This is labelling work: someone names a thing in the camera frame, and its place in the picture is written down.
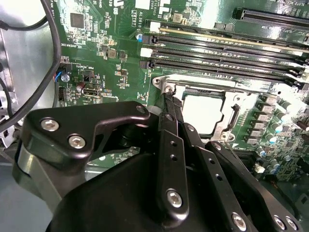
chip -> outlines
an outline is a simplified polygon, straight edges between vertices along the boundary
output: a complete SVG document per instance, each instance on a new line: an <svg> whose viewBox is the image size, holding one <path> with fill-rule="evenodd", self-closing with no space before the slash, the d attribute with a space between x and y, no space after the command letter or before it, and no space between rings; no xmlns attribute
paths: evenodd
<svg viewBox="0 0 309 232"><path fill-rule="evenodd" d="M287 147L292 147L293 145L294 145L293 142L287 142L287 144L286 144Z"/></svg>
<svg viewBox="0 0 309 232"><path fill-rule="evenodd" d="M119 51L119 59L126 59L126 52L125 51Z"/></svg>
<svg viewBox="0 0 309 232"><path fill-rule="evenodd" d="M214 27L213 28L224 30L225 24L224 23L214 23Z"/></svg>
<svg viewBox="0 0 309 232"><path fill-rule="evenodd" d="M289 131L289 128L288 126L283 126L282 127L282 132L288 132Z"/></svg>
<svg viewBox="0 0 309 232"><path fill-rule="evenodd" d="M233 30L234 30L234 25L233 25L233 24L226 24L225 30L227 30L227 31L233 31Z"/></svg>
<svg viewBox="0 0 309 232"><path fill-rule="evenodd" d="M84 28L84 15L71 13L71 27L73 28Z"/></svg>
<svg viewBox="0 0 309 232"><path fill-rule="evenodd" d="M183 15L179 13L174 13L173 15L173 22L174 23L181 23L183 19Z"/></svg>
<svg viewBox="0 0 309 232"><path fill-rule="evenodd" d="M298 148L296 148L296 150L295 151L297 151L297 152L302 152L304 150L304 148L303 147L298 147Z"/></svg>
<svg viewBox="0 0 309 232"><path fill-rule="evenodd" d="M189 19L190 18L190 12L184 12L183 17L186 18L186 19Z"/></svg>
<svg viewBox="0 0 309 232"><path fill-rule="evenodd" d="M117 56L116 50L113 50L113 49L108 50L107 56L108 58L115 59Z"/></svg>
<svg viewBox="0 0 309 232"><path fill-rule="evenodd" d="M127 70L126 69L122 69L121 70L121 75L122 76L127 76Z"/></svg>

small black chip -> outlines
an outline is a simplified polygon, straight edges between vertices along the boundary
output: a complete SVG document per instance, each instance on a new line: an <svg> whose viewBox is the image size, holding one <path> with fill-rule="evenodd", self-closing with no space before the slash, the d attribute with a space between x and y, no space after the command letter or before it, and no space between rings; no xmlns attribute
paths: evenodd
<svg viewBox="0 0 309 232"><path fill-rule="evenodd" d="M288 143L286 144L286 147L292 147L293 145L294 145L293 142L288 142Z"/></svg>
<svg viewBox="0 0 309 232"><path fill-rule="evenodd" d="M289 131L289 128L288 126L283 126L282 127L282 132L288 132Z"/></svg>
<svg viewBox="0 0 309 232"><path fill-rule="evenodd" d="M73 28L84 28L84 15L71 13L71 27Z"/></svg>
<svg viewBox="0 0 309 232"><path fill-rule="evenodd" d="M126 59L126 52L125 51L119 51L119 59L122 59L122 60Z"/></svg>
<svg viewBox="0 0 309 232"><path fill-rule="evenodd" d="M102 46L102 52L107 52L108 46Z"/></svg>
<svg viewBox="0 0 309 232"><path fill-rule="evenodd" d="M190 12L184 12L183 13L183 18L189 19L190 18Z"/></svg>
<svg viewBox="0 0 309 232"><path fill-rule="evenodd" d="M122 69L121 70L121 75L122 76L127 76L127 70L126 69Z"/></svg>
<svg viewBox="0 0 309 232"><path fill-rule="evenodd" d="M298 147L298 148L296 148L296 152L302 152L304 150L304 148L303 147Z"/></svg>

capacitor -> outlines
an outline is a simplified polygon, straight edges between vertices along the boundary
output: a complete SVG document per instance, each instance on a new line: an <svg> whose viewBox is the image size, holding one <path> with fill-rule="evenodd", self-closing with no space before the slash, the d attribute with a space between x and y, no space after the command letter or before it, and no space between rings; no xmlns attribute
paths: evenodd
<svg viewBox="0 0 309 232"><path fill-rule="evenodd" d="M61 80L63 81L63 82L69 82L69 80L70 80L70 76L68 75L68 74L62 74L61 75Z"/></svg>
<svg viewBox="0 0 309 232"><path fill-rule="evenodd" d="M277 160L276 159L273 159L270 161L270 165L274 168L274 169L277 169L280 167L280 164L278 164Z"/></svg>
<svg viewBox="0 0 309 232"><path fill-rule="evenodd" d="M141 32L137 32L135 38L137 39L138 42L142 42L143 34Z"/></svg>
<svg viewBox="0 0 309 232"><path fill-rule="evenodd" d="M264 157L266 155L266 152L263 150L263 148L261 146L259 146L257 149L256 149L256 152L257 154L260 156L260 157Z"/></svg>
<svg viewBox="0 0 309 232"><path fill-rule="evenodd" d="M265 138L271 143L274 144L277 141L277 138L273 134L267 134Z"/></svg>
<svg viewBox="0 0 309 232"><path fill-rule="evenodd" d="M276 133L280 133L280 132L283 130L283 127L282 127L279 123L277 123L277 122L273 123L273 124L271 125L271 128L272 128Z"/></svg>
<svg viewBox="0 0 309 232"><path fill-rule="evenodd" d="M296 125L298 125L304 131L309 131L309 126L306 123L304 123L303 121L296 122Z"/></svg>
<svg viewBox="0 0 309 232"><path fill-rule="evenodd" d="M267 166L267 170L269 174L275 174L276 172L276 169L274 169L271 165Z"/></svg>
<svg viewBox="0 0 309 232"><path fill-rule="evenodd" d="M83 90L83 88L85 87L85 82L79 82L78 84L77 84L77 86L76 86L76 90L78 91L78 92L81 92L82 90Z"/></svg>
<svg viewBox="0 0 309 232"><path fill-rule="evenodd" d="M285 161L289 162L292 158L290 156L285 156L284 159Z"/></svg>
<svg viewBox="0 0 309 232"><path fill-rule="evenodd" d="M288 115L286 115L284 112L282 112L282 111L279 111L278 113L276 113L276 117L278 118L278 119L280 119L282 122L286 122L287 120L289 120L289 116Z"/></svg>
<svg viewBox="0 0 309 232"><path fill-rule="evenodd" d="M287 112L293 111L293 105L288 101L284 101L281 106L286 109Z"/></svg>

screw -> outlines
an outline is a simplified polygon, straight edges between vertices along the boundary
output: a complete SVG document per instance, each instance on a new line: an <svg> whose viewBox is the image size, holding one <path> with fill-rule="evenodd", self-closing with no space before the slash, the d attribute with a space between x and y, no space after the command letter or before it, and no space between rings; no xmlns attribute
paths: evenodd
<svg viewBox="0 0 309 232"><path fill-rule="evenodd" d="M241 218L241 216L239 216L237 213L233 213L232 219L238 229L240 229L241 231L246 231L247 225L246 222Z"/></svg>
<svg viewBox="0 0 309 232"><path fill-rule="evenodd" d="M298 230L298 227L295 225L295 223L289 219L288 217L286 217L286 221L289 223L289 225L295 230L297 231Z"/></svg>
<svg viewBox="0 0 309 232"><path fill-rule="evenodd" d="M166 93L172 92L172 91L173 91L172 86L166 86L166 88L165 88Z"/></svg>
<svg viewBox="0 0 309 232"><path fill-rule="evenodd" d="M218 151L221 151L220 145L218 145L218 144L213 144L213 145L214 145L214 147L215 147Z"/></svg>
<svg viewBox="0 0 309 232"><path fill-rule="evenodd" d="M86 145L86 141L81 136L74 135L69 138L69 144L76 149L81 149Z"/></svg>
<svg viewBox="0 0 309 232"><path fill-rule="evenodd" d="M45 119L41 122L41 127L47 131L56 131L59 128L59 124L52 119Z"/></svg>
<svg viewBox="0 0 309 232"><path fill-rule="evenodd" d="M179 208L183 204L182 198L177 192L170 190L167 192L167 196L169 203L175 208Z"/></svg>
<svg viewBox="0 0 309 232"><path fill-rule="evenodd" d="M285 224L283 223L283 221L281 221L281 219L278 216L274 216L275 222L277 223L277 225L282 229L285 230Z"/></svg>
<svg viewBox="0 0 309 232"><path fill-rule="evenodd" d="M191 125L188 125L187 128L188 128L190 131L194 131L194 127L191 126Z"/></svg>
<svg viewBox="0 0 309 232"><path fill-rule="evenodd" d="M67 74L63 74L63 75L61 75L61 80L62 80L63 82L69 82L70 76L67 75Z"/></svg>
<svg viewBox="0 0 309 232"><path fill-rule="evenodd" d="M140 111L142 114L144 114L144 113L145 113L144 108L143 108L143 107L141 107L140 105L136 106L136 109L137 109L138 111Z"/></svg>
<svg viewBox="0 0 309 232"><path fill-rule="evenodd" d="M167 114L167 115L165 115L165 117L166 117L169 121L173 121L173 120L174 120L173 117L172 117L172 115Z"/></svg>

black cable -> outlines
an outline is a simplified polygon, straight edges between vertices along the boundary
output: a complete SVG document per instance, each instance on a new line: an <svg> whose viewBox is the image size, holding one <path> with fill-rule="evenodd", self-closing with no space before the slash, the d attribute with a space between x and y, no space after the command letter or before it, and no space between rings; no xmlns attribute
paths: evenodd
<svg viewBox="0 0 309 232"><path fill-rule="evenodd" d="M7 110L8 110L8 115L9 117L12 117L13 116L13 110L12 110L12 99L11 99L11 96L10 96L10 92L6 86L6 84L4 83L4 81L0 78L0 85L1 87L3 88L3 92L5 94L5 97L6 97L6 101L7 101ZM14 126L20 130L20 125L18 123L15 123Z"/></svg>
<svg viewBox="0 0 309 232"><path fill-rule="evenodd" d="M26 103L22 107L20 107L20 109L12 117L10 117L8 120L0 124L0 131L5 131L6 129L8 129L15 123L17 123L34 107L34 105L40 99L41 95L45 91L50 81L53 79L53 76L57 72L57 69L60 64L60 59L61 59L60 38L59 38L59 33L58 33L58 30L57 30L57 27L56 27L56 24L53 18L53 13L49 6L49 0L41 0L41 3L46 13L46 18L48 20L49 27L51 30L53 48L54 48L53 63L51 67L49 68L49 70L47 71L42 82L39 84L39 86L34 91L32 96L26 101Z"/></svg>
<svg viewBox="0 0 309 232"><path fill-rule="evenodd" d="M37 28L40 28L41 26L43 26L45 23L47 22L47 18L46 16L44 18L42 18L39 22L37 22L36 24L33 24L31 26L28 27L24 27L24 28L19 28L19 27L12 27L10 25L8 25L7 23L3 22L0 20L0 28L4 29L4 30L20 30L20 31L28 31L28 30L35 30Z"/></svg>
<svg viewBox="0 0 309 232"><path fill-rule="evenodd" d="M58 95L59 95L59 82L55 81L55 92L54 92L53 108L57 107Z"/></svg>

